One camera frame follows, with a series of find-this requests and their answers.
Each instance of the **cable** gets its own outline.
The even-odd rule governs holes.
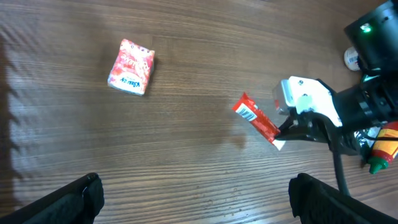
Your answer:
[[[343,194],[349,196],[346,179],[344,178],[343,163],[338,152],[333,152],[333,165],[335,165],[335,174],[337,180],[338,190]]]
[[[390,138],[390,137],[379,137],[379,138],[372,138],[372,137],[366,137],[368,140],[374,140],[374,141],[398,141],[398,138]]]

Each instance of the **wood grain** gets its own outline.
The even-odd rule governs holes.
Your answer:
[[[96,223],[299,222],[289,180],[336,187],[327,146],[279,152],[231,107],[246,91],[280,124],[280,79],[357,83],[343,28],[380,3],[0,0],[0,215],[97,172]],[[123,38],[156,51],[143,97],[106,85]],[[398,166],[343,160],[353,197],[398,218]]]

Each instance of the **red candy bar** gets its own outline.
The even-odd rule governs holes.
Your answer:
[[[278,127],[258,108],[254,100],[250,99],[246,93],[243,93],[243,96],[232,107],[232,110],[248,120],[278,150],[282,148],[285,141],[275,140],[275,136],[280,133]]]

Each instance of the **barcode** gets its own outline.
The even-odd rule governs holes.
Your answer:
[[[358,60],[358,57],[352,57],[348,59],[348,63],[353,63]]]
[[[245,104],[241,104],[236,112],[241,115],[244,119],[252,121],[257,118],[257,115],[253,113]]]

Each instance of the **candy wrapper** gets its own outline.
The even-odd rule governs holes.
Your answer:
[[[119,55],[108,78],[108,85],[118,90],[143,95],[154,66],[155,52],[130,40],[122,40]]]
[[[232,110],[249,121],[278,150],[282,149],[285,141],[275,139],[275,136],[280,133],[278,127],[274,125],[246,93],[243,93],[243,96],[232,107]]]

